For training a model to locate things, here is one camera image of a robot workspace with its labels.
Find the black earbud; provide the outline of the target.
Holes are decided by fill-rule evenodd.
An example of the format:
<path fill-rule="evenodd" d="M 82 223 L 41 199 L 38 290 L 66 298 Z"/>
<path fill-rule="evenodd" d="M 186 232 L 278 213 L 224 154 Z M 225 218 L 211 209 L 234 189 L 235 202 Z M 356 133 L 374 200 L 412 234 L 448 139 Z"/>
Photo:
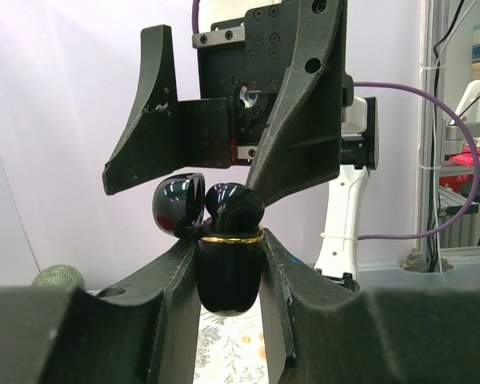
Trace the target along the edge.
<path fill-rule="evenodd" d="M 254 231 L 265 212 L 264 201 L 252 189 L 236 182 L 212 186 L 205 197 L 211 227 L 219 234 Z"/>

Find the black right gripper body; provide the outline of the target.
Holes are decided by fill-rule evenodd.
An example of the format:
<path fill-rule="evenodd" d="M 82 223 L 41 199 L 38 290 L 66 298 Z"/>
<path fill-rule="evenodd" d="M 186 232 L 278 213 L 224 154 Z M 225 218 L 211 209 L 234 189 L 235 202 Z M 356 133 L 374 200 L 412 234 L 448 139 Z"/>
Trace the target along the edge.
<path fill-rule="evenodd" d="M 253 159 L 290 66 L 296 1 L 201 1 L 193 46 L 200 100 L 192 102 L 192 166 Z"/>

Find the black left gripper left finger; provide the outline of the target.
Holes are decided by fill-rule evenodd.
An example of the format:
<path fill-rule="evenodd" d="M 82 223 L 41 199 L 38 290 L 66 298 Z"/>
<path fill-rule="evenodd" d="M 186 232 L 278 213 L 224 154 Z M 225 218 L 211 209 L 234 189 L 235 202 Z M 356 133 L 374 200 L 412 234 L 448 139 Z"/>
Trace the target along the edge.
<path fill-rule="evenodd" d="M 0 287 L 0 383 L 190 383 L 200 301 L 195 242 L 98 294 Z"/>

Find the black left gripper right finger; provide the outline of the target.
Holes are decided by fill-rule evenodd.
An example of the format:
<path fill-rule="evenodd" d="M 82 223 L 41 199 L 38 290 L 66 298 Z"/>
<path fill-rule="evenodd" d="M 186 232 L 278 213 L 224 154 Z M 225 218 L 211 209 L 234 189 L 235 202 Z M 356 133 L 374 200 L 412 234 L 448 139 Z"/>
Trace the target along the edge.
<path fill-rule="evenodd" d="M 260 300 L 272 383 L 480 383 L 480 290 L 354 292 L 266 232 Z"/>

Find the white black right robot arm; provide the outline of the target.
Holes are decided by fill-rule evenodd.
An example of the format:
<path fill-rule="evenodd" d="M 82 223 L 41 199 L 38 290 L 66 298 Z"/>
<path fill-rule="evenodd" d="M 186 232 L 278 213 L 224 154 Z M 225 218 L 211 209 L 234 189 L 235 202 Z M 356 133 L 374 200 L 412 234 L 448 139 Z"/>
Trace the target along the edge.
<path fill-rule="evenodd" d="M 197 1 L 192 15 L 210 21 L 192 34 L 199 98 L 178 98 L 171 28 L 142 30 L 137 91 L 104 166 L 104 191 L 184 167 L 248 166 L 246 183 L 267 205 L 327 183 L 317 268 L 356 278 L 378 116 L 376 99 L 355 96 L 345 70 L 346 2 Z"/>

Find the black earbud charging case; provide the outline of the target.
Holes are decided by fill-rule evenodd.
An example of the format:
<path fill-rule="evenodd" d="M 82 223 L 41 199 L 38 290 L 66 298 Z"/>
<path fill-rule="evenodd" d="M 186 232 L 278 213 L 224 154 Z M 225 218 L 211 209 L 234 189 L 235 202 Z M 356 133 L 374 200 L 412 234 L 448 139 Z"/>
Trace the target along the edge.
<path fill-rule="evenodd" d="M 203 306 L 223 317 L 238 316 L 258 296 L 264 231 L 259 223 L 247 233 L 214 232 L 205 205 L 208 190 L 203 174 L 168 177 L 154 192 L 152 214 L 161 231 L 198 244 L 196 283 Z"/>

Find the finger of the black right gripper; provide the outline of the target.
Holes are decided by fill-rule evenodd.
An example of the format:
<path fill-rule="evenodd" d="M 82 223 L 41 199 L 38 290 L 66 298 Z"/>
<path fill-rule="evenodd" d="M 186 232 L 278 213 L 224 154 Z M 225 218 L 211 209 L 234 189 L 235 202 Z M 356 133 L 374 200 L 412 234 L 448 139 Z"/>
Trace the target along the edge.
<path fill-rule="evenodd" d="M 232 101 L 178 100 L 172 29 L 140 33 L 138 87 L 126 127 L 102 173 L 113 195 L 185 167 L 232 164 Z"/>
<path fill-rule="evenodd" d="M 246 184 L 266 205 L 339 175 L 345 1 L 300 1 L 294 52 Z"/>

